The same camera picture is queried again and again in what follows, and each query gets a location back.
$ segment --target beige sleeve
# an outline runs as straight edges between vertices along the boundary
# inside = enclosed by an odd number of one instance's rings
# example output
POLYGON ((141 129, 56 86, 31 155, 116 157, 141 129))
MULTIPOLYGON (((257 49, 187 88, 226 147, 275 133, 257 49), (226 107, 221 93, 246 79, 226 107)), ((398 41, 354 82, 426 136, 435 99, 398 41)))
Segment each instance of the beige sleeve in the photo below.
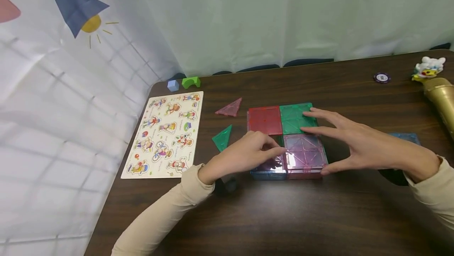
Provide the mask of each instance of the beige sleeve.
POLYGON ((426 205, 454 238, 454 168, 443 158, 438 172, 415 184, 405 175, 415 198, 426 205))
POLYGON ((210 196, 214 184, 206 185, 198 179, 202 166, 189 168, 181 183, 144 210, 117 240, 112 255, 149 255, 187 211, 210 196))

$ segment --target right hand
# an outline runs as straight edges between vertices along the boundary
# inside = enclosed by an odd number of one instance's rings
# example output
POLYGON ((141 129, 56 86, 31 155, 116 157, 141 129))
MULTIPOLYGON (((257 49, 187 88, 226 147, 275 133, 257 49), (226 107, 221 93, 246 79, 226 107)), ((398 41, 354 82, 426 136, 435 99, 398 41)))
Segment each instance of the right hand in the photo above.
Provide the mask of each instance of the right hand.
POLYGON ((303 115, 325 119, 335 128, 302 127, 301 130, 342 140, 350 147, 350 156, 326 166, 322 175, 349 169, 394 168, 406 171, 413 181, 420 182, 438 172, 439 158, 430 149, 353 122, 335 112, 311 108, 311 112, 303 115))

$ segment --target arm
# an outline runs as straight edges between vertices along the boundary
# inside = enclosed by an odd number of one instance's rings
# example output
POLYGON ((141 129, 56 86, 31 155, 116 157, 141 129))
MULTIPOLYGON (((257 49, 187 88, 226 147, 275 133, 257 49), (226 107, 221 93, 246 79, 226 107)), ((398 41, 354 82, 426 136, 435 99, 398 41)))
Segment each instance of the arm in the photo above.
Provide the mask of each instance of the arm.
POLYGON ((454 168, 444 158, 412 142, 358 124, 335 112, 311 108, 305 116, 325 119, 335 126, 303 127, 308 133, 330 136, 349 145, 350 156, 331 163, 322 175, 350 169, 404 171, 415 198, 426 205, 454 236, 454 168))
POLYGON ((424 181, 415 183, 408 173, 405 177, 415 198, 426 205, 454 237, 454 168, 442 158, 438 172, 424 181))
POLYGON ((180 184, 144 210, 123 232, 112 249, 112 256, 149 255, 187 211, 213 192, 216 179, 251 170, 285 151, 271 137, 249 131, 206 166, 192 166, 184 172, 180 184))
POLYGON ((202 183, 197 176, 202 166, 189 168, 181 183, 144 210, 117 240, 112 256, 152 253, 183 215, 213 192, 214 185, 202 183))

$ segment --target wooden puzzle board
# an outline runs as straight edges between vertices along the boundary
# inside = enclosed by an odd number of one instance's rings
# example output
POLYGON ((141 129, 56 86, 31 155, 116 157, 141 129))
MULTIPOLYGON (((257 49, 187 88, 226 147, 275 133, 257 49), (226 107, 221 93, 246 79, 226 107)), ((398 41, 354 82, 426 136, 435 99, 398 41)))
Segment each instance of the wooden puzzle board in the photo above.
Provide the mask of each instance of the wooden puzzle board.
POLYGON ((148 100, 122 179, 180 178, 194 162, 203 92, 148 100))

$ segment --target orange shape print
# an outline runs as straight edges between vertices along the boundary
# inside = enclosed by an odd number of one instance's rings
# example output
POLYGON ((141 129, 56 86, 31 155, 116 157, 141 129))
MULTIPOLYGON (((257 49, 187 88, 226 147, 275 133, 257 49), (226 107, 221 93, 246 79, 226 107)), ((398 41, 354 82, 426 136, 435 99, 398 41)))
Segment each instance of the orange shape print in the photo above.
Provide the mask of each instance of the orange shape print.
POLYGON ((0 23, 17 19, 20 10, 10 0, 0 0, 0 23))

